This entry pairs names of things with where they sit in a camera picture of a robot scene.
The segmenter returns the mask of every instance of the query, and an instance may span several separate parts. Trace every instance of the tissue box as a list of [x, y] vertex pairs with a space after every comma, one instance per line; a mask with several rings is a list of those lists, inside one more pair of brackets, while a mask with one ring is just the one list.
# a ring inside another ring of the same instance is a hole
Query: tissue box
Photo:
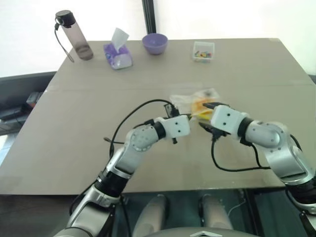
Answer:
[[127, 68], [133, 65], [132, 56], [126, 45], [119, 48], [117, 52], [112, 43], [105, 44], [103, 50], [108, 63], [113, 69]]

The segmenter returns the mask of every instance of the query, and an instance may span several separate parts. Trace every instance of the gray plastic bottle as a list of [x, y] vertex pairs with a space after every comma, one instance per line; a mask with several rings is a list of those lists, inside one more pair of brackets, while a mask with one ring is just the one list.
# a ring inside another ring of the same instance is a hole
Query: gray plastic bottle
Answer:
[[59, 11], [56, 13], [56, 20], [62, 26], [78, 57], [82, 60], [93, 58], [93, 52], [77, 24], [73, 13], [69, 10]]

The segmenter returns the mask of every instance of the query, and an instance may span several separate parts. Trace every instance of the table surface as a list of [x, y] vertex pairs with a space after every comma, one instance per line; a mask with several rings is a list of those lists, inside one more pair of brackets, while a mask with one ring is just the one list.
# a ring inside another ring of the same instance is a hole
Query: table surface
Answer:
[[[134, 65], [114, 71], [102, 41], [90, 42], [94, 58], [64, 61], [30, 114], [0, 167], [0, 194], [78, 194], [108, 161], [119, 122], [149, 99], [215, 88], [221, 100], [254, 119], [280, 121], [299, 139], [316, 165], [315, 86], [278, 39], [210, 39], [210, 64], [191, 59], [194, 40], [170, 40], [164, 54], [149, 55], [141, 41], [128, 41]], [[139, 110], [117, 140], [147, 119], [164, 116], [163, 104]], [[253, 151], [230, 137], [216, 144], [216, 158], [229, 168], [256, 165]], [[262, 164], [267, 164], [259, 153]], [[210, 135], [195, 122], [191, 134], [155, 144], [125, 192], [276, 187], [271, 170], [229, 173], [210, 156]]]

